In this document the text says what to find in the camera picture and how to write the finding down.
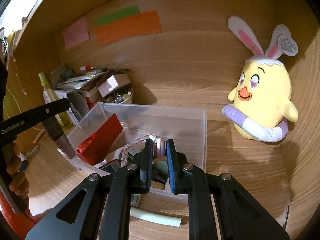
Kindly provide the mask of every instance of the plush toy eye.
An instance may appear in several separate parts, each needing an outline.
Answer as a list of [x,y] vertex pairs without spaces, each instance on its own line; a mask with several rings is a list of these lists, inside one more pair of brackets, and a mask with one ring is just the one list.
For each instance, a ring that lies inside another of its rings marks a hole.
[[243,82],[244,82],[244,73],[242,73],[240,80],[239,80],[240,86],[243,85]]
[[250,79],[250,88],[255,89],[259,84],[260,78],[258,75],[253,75]]

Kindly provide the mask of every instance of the red box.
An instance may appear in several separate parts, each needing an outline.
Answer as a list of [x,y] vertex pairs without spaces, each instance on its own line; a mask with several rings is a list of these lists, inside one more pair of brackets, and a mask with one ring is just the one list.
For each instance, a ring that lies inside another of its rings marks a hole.
[[102,162],[122,130],[116,114],[113,114],[98,131],[77,147],[77,156],[90,165]]

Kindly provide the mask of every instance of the plush toy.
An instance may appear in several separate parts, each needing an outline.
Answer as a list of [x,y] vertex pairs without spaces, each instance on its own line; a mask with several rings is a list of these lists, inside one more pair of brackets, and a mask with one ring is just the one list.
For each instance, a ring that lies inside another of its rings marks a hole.
[[283,53],[295,56],[297,44],[288,27],[280,24],[273,31],[269,48],[264,53],[253,31],[241,18],[230,17],[228,27],[254,56],[245,62],[237,87],[228,95],[233,104],[225,106],[222,113],[248,139],[280,141],[288,131],[286,119],[297,121],[298,111],[290,101],[288,72],[277,59]]

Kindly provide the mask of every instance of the red sleeve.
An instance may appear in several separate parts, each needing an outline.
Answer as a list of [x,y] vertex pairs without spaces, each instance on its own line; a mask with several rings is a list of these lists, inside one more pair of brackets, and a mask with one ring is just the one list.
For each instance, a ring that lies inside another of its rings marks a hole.
[[16,215],[12,211],[11,206],[9,205],[9,203],[7,202],[6,198],[4,197],[1,191],[0,191],[0,206],[1,206],[1,212],[5,220],[7,220],[8,224],[13,229],[13,231],[17,234],[17,236],[21,240],[24,240],[26,238],[27,233],[36,224],[32,215],[30,214],[29,209],[25,211],[25,215],[23,213]]

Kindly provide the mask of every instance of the metal bolt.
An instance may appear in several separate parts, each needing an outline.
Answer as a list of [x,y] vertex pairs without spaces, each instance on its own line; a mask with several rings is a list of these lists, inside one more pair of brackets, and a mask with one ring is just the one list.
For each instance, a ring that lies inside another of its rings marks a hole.
[[98,173],[92,173],[89,175],[89,180],[91,181],[95,181],[99,178],[99,174]]
[[127,169],[128,169],[129,171],[134,171],[136,168],[137,168],[137,165],[136,165],[136,164],[129,164],[129,165],[127,166]]
[[191,163],[186,163],[185,165],[183,165],[183,168],[186,171],[191,171],[193,169],[193,165]]
[[223,180],[231,180],[231,175],[229,173],[224,172],[221,173],[220,176]]

